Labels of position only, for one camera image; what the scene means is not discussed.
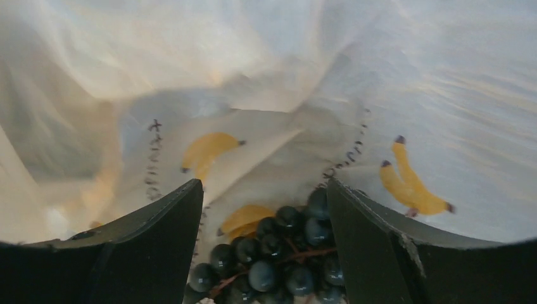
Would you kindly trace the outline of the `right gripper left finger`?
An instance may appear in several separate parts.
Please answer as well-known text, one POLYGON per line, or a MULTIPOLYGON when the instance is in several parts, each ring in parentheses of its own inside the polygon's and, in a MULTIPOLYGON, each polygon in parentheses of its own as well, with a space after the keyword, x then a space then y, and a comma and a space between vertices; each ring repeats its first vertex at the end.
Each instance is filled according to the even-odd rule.
POLYGON ((65 241, 1 243, 1 302, 181 303, 202 205, 193 179, 65 241))

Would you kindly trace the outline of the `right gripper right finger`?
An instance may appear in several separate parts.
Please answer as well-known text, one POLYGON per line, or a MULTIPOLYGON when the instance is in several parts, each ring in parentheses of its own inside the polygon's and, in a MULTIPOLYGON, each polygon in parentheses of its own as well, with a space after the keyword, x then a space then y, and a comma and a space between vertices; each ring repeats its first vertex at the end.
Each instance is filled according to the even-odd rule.
POLYGON ((408 218, 333 179, 329 213, 350 303, 535 303, 536 241, 510 244, 408 218))

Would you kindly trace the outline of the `translucent cream plastic bag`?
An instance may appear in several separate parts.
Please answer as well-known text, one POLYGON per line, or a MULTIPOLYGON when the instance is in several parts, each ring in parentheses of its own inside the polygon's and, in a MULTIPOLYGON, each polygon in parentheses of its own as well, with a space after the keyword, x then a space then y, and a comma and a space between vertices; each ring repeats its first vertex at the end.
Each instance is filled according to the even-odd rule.
POLYGON ((336 179, 536 241, 535 1, 2 1, 1 243, 336 179))

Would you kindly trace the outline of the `dark fake grape bunch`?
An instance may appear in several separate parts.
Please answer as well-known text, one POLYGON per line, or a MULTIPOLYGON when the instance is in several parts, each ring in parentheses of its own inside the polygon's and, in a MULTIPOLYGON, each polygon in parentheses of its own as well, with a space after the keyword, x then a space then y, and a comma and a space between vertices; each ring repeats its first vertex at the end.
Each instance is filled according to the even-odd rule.
POLYGON ((366 303, 325 187, 303 204, 204 207, 184 303, 366 303))

